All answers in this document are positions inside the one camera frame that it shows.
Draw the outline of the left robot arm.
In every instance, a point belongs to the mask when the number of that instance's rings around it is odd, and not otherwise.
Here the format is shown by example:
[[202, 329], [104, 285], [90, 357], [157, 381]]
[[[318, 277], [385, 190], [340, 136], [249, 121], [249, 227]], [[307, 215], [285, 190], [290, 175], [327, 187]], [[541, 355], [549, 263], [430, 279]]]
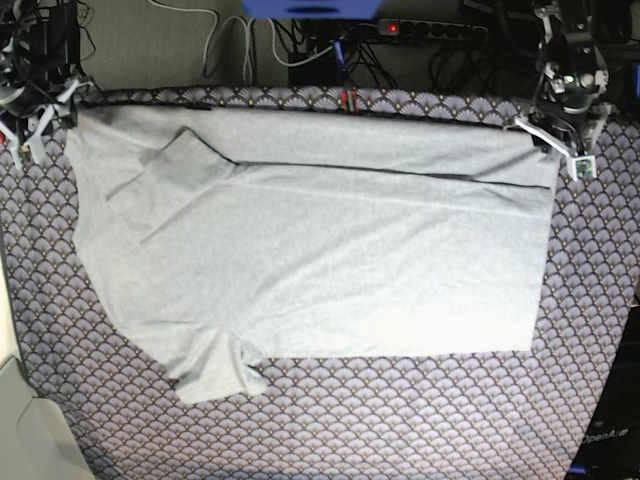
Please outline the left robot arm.
[[533, 113], [552, 128], [584, 139], [593, 131], [594, 105], [610, 79], [592, 34], [589, 3], [535, 1], [533, 13], [541, 26]]

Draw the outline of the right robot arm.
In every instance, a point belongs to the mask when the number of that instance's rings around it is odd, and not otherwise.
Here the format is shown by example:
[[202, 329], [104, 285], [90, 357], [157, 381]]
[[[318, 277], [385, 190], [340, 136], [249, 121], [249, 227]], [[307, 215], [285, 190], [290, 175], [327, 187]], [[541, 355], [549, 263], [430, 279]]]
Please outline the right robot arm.
[[83, 1], [1, 3], [1, 122], [14, 131], [51, 106], [56, 117], [71, 108], [62, 98], [81, 78]]

